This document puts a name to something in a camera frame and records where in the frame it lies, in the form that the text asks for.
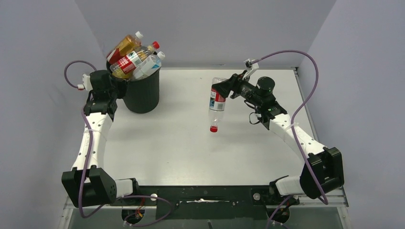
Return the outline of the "clear bottle red blue label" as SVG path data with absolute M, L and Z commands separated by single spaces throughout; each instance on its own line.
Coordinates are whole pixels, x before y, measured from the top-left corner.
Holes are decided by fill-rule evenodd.
M 212 80 L 210 102 L 209 102 L 209 120 L 211 122 L 210 131 L 213 133 L 218 131 L 218 125 L 224 117 L 224 108 L 226 102 L 226 99 L 223 98 L 217 92 L 216 89 L 214 89 L 213 85 L 221 83 L 225 80 L 226 78 L 218 78 L 218 77 L 214 77 Z

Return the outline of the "black plastic waste bin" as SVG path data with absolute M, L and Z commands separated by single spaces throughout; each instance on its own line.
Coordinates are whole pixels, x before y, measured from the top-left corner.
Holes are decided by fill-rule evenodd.
M 127 93 L 123 98 L 126 107 L 137 114 L 144 114 L 152 111 L 160 99 L 160 69 L 151 76 L 138 81 L 128 80 Z

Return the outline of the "clear bottle blue white label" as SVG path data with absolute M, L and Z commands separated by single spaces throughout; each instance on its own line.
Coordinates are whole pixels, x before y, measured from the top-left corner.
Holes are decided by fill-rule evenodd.
M 138 81 L 141 79 L 145 79 L 152 74 L 154 74 L 157 70 L 159 70 L 162 66 L 162 60 L 166 57 L 164 52 L 158 52 L 157 54 L 152 54 L 148 56 L 139 67 L 137 67 L 132 72 L 132 77 L 130 81 Z

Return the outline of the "gold red tea bottle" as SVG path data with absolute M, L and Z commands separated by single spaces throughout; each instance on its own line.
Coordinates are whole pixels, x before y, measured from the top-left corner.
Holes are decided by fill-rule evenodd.
M 131 51 L 141 46 L 141 39 L 143 34 L 140 31 L 135 32 L 134 34 L 126 35 L 118 45 L 113 48 L 108 55 L 106 60 L 109 64 L 116 63 L 119 59 L 129 54 Z

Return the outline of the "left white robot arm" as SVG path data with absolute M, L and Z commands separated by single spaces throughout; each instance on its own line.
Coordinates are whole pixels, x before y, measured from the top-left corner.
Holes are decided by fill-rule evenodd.
M 81 113 L 85 128 L 77 158 L 71 170 L 63 172 L 62 184 L 77 208 L 113 204 L 139 190 L 135 178 L 115 180 L 103 169 L 108 132 L 126 81 L 107 70 L 97 70 L 84 74 L 80 87 L 89 92 Z

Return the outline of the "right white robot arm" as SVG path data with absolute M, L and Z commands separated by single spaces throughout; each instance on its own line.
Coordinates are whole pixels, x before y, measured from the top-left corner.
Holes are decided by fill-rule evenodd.
M 340 150 L 319 143 L 293 122 L 273 94 L 275 85 L 267 76 L 260 77 L 256 85 L 239 74 L 233 74 L 229 79 L 213 79 L 210 107 L 219 107 L 222 111 L 227 97 L 242 97 L 254 110 L 258 122 L 302 158 L 304 166 L 299 176 L 284 176 L 270 183 L 268 196 L 273 203 L 282 203 L 288 195 L 317 199 L 342 187 L 344 171 Z

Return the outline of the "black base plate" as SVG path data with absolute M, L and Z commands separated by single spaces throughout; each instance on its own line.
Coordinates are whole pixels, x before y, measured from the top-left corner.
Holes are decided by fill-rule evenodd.
M 156 207 L 156 217 L 174 209 L 167 219 L 267 219 L 286 199 L 270 185 L 259 186 L 140 186 L 144 205 Z

